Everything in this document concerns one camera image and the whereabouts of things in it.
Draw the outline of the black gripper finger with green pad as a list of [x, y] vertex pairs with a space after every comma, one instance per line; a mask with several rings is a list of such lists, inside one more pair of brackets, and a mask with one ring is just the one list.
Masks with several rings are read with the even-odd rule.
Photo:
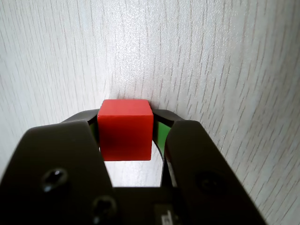
[[118, 225], [120, 214], [95, 139], [97, 110], [29, 129], [0, 183], [3, 225]]
[[172, 185], [175, 211], [185, 225], [263, 225], [265, 220], [200, 122], [169, 110], [153, 110], [154, 141], [168, 134], [160, 151]]

